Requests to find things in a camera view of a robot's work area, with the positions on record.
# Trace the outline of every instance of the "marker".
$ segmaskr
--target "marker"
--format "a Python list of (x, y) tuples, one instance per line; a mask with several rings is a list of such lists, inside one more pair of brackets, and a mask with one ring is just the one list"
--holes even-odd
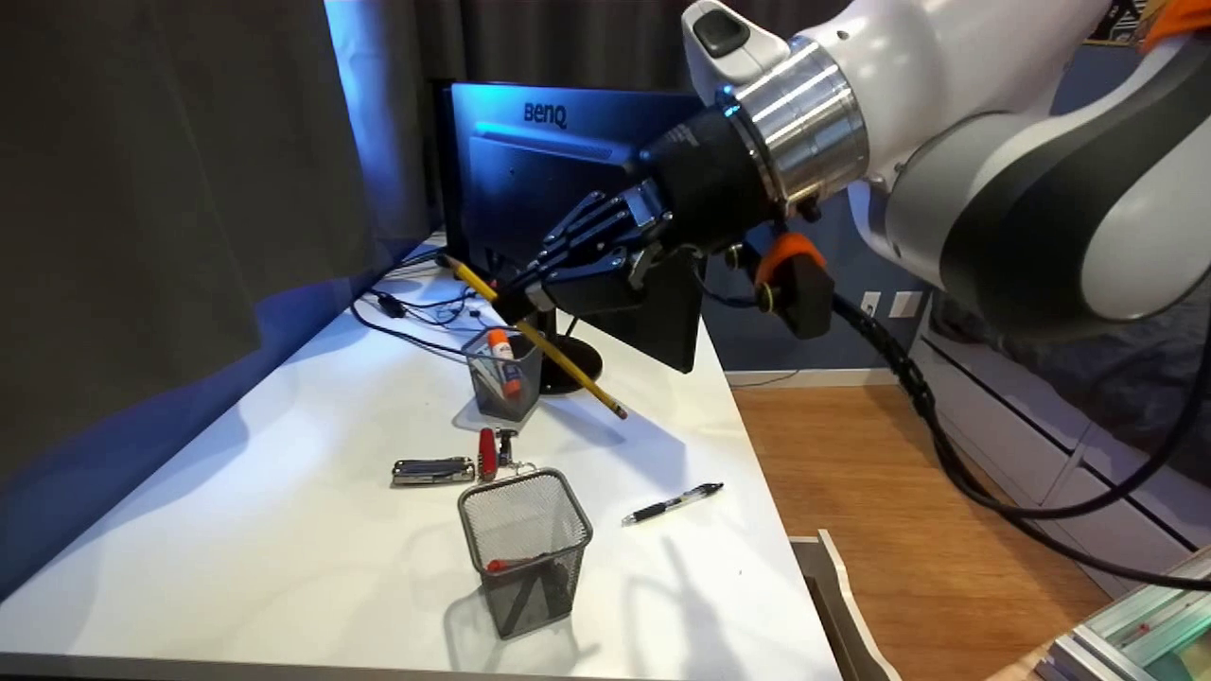
[(665, 514), (665, 512), (675, 512), (675, 506), (685, 506), (685, 504), (691, 504), (691, 498), (709, 498), (709, 494), (715, 494), (719, 487), (722, 487), (719, 482), (715, 482), (715, 483), (698, 483), (698, 487), (690, 487), (685, 494), (675, 494), (675, 498), (665, 498), (665, 504), (640, 506), (635, 514), (624, 517), (624, 526), (652, 523), (652, 517), (659, 517), (659, 514)]

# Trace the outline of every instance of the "white tabletop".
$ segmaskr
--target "white tabletop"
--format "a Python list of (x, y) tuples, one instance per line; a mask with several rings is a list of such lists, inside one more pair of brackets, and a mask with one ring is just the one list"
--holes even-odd
[[(410, 270), (395, 290), (449, 295), (426, 277)], [(426, 332), (459, 345), (473, 329)], [(473, 414), (467, 368), (342, 314), (16, 591), (0, 656), (839, 678), (709, 332), (691, 376), (590, 325), (577, 335), (604, 357), (602, 387), (631, 415), (542, 396), (515, 441), (559, 468), (594, 523), (564, 625), (497, 638), (459, 523), (467, 487), (390, 487), (397, 459), (473, 453), (454, 422)], [(699, 482), (725, 487), (622, 526)]]

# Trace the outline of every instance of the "table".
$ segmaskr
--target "table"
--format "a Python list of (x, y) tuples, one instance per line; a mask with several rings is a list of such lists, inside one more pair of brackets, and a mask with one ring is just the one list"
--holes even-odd
[[(459, 286), (431, 263), (386, 284)], [(476, 329), (460, 314), (423, 332)], [(515, 437), (594, 523), (566, 620), (497, 638), (467, 487), (390, 487), (397, 459), (473, 453), (468, 376), (342, 314), (0, 605), (0, 668), (839, 678), (709, 332), (691, 376), (577, 335), (631, 415), (542, 396)], [(699, 482), (725, 487), (622, 526)]]

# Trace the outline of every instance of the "black monitor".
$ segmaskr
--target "black monitor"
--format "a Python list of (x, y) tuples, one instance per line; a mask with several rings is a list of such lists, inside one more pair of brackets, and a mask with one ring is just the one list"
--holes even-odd
[[(624, 184), (635, 146), (698, 108), (699, 102), (681, 89), (448, 83), (439, 136), (448, 142), (449, 255), (487, 281), (511, 281), (578, 195)], [(699, 329), (699, 262), (685, 258), (652, 272), (645, 303), (594, 311), (585, 323), (690, 369)]]

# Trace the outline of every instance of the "mesh pencil cup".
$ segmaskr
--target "mesh pencil cup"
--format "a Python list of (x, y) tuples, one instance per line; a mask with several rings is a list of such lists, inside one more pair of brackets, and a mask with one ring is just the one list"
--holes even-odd
[(559, 473), (468, 487), (459, 517), (501, 638), (573, 614), (594, 526)]
[(503, 325), (487, 325), (460, 350), (476, 407), (501, 421), (527, 421), (542, 390), (542, 350)]

